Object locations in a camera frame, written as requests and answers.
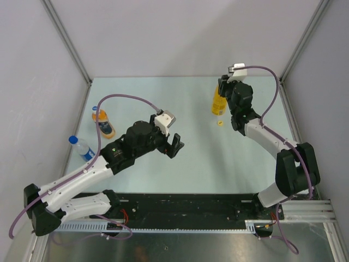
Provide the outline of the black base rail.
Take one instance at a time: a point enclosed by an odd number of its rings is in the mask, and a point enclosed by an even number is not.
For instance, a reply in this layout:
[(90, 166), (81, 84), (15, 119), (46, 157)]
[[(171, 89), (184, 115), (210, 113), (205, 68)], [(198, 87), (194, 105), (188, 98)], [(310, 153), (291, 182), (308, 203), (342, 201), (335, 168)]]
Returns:
[(257, 209), (253, 194), (136, 194), (118, 193), (119, 205), (105, 214), (126, 218), (132, 229), (231, 230), (245, 221), (284, 218), (282, 207)]

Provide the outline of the clear pepsi bottle blue cap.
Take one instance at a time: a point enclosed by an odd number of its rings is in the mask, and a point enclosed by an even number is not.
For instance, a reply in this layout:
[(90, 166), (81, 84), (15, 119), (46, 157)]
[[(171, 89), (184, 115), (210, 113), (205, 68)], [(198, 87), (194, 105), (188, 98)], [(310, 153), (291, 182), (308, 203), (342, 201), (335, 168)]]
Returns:
[(68, 139), (73, 150), (85, 161), (88, 162), (92, 160), (95, 156), (95, 153), (92, 151), (87, 142), (83, 139), (80, 139), (74, 135), (70, 136)]

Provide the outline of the aluminium frame post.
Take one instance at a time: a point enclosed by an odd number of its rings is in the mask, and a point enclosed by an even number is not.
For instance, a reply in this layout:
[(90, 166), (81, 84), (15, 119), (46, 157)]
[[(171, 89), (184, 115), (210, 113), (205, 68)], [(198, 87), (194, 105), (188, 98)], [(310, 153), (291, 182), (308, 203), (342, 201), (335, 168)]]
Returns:
[(44, 7), (48, 17), (50, 18), (54, 28), (56, 29), (63, 45), (67, 49), (70, 57), (72, 58), (74, 64), (76, 65), (78, 71), (80, 72), (81, 76), (85, 80), (85, 82), (89, 85), (92, 82), (91, 77), (89, 76), (85, 66), (83, 65), (83, 62), (81, 60), (80, 55), (77, 52), (77, 49), (74, 46), (74, 43), (72, 42), (67, 29), (65, 28), (62, 19), (59, 17), (59, 14), (54, 7), (52, 1), (50, 0), (41, 0), (40, 1), (42, 6)]
[(315, 33), (315, 30), (319, 26), (321, 20), (323, 19), (327, 9), (329, 8), (331, 4), (330, 0), (321, 0), (319, 4), (317, 5), (314, 13), (312, 14), (312, 17), (307, 24), (299, 42), (296, 45), (295, 50), (293, 51), (290, 59), (288, 60), (286, 67), (282, 71), (280, 75), (280, 82), (283, 83), (294, 66), (296, 65), (297, 61), (300, 59), (302, 53), (304, 52), (308, 42), (310, 41), (312, 35)]

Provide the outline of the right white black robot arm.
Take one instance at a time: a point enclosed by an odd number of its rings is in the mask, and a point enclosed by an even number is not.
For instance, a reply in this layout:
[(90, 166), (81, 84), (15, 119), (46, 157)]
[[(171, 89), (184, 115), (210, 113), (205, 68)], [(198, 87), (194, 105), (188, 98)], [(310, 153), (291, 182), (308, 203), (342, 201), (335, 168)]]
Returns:
[(233, 130), (257, 142), (276, 160), (275, 181), (254, 195), (251, 211), (256, 218), (266, 218), (271, 206), (320, 183), (313, 146), (287, 140), (262, 124), (261, 116), (252, 108), (253, 89), (242, 78), (229, 80), (228, 75), (222, 75), (218, 94), (227, 101)]

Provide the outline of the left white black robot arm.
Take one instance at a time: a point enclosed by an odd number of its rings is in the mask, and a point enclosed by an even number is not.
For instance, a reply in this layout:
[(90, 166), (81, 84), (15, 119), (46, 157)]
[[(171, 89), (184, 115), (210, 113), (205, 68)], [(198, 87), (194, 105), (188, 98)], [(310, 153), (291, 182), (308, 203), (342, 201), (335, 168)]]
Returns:
[(30, 184), (23, 190), (24, 207), (36, 236), (45, 236), (64, 222), (90, 215), (119, 215), (120, 201), (112, 190), (79, 198), (90, 186), (112, 177), (154, 150), (174, 158), (184, 143), (180, 135), (168, 142), (169, 128), (176, 118), (168, 111), (152, 115), (149, 122), (137, 121), (119, 139), (107, 144), (85, 165), (45, 186)]

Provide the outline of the yellow honey pomelo bottle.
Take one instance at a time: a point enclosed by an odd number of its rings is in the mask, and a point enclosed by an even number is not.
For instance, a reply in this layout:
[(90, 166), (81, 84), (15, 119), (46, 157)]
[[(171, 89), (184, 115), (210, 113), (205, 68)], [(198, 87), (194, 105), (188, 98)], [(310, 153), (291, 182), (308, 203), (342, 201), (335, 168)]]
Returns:
[(222, 116), (226, 111), (227, 101), (219, 95), (219, 86), (217, 85), (214, 91), (211, 112), (216, 116)]

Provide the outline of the left aluminium frame post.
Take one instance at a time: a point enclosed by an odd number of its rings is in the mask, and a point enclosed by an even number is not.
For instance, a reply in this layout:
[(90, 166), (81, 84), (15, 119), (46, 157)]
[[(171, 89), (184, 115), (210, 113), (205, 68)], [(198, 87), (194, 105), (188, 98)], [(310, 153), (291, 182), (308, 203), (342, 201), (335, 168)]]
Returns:
[(63, 45), (67, 49), (70, 57), (72, 58), (74, 64), (76, 65), (78, 71), (80, 72), (81, 76), (85, 80), (85, 82), (89, 85), (92, 82), (91, 77), (89, 76), (85, 66), (83, 65), (83, 62), (81, 60), (80, 55), (77, 52), (77, 49), (74, 46), (74, 43), (72, 42), (67, 29), (65, 28), (62, 19), (59, 17), (59, 14), (54, 7), (52, 1), (50, 0), (41, 0), (40, 1), (42, 6), (44, 7), (48, 17), (50, 18), (54, 28), (56, 29)]

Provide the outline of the orange drink bottle white cap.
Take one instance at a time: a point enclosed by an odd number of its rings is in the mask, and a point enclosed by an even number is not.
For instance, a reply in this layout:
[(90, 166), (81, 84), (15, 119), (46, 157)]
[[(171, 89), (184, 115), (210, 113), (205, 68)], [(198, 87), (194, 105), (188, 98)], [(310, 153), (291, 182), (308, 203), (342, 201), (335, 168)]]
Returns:
[(115, 136), (116, 131), (109, 121), (107, 113), (103, 109), (97, 111), (97, 106), (94, 106), (92, 107), (92, 120), (94, 122), (96, 122), (97, 116), (98, 126), (102, 136), (106, 139), (112, 139)]

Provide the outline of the right aluminium frame post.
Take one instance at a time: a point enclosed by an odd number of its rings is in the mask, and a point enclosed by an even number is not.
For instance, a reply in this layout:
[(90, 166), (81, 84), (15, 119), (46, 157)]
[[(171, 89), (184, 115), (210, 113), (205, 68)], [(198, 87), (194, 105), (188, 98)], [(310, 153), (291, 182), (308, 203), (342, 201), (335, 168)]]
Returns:
[(293, 51), (290, 59), (288, 60), (286, 67), (282, 71), (280, 75), (280, 82), (283, 83), (294, 66), (296, 65), (297, 61), (300, 59), (302, 53), (304, 52), (308, 42), (310, 41), (312, 35), (315, 33), (315, 30), (319, 26), (321, 20), (323, 19), (327, 9), (329, 8), (331, 4), (330, 0), (321, 0), (319, 4), (317, 5), (314, 13), (312, 14), (312, 17), (307, 24), (299, 42), (296, 45), (295, 50)]

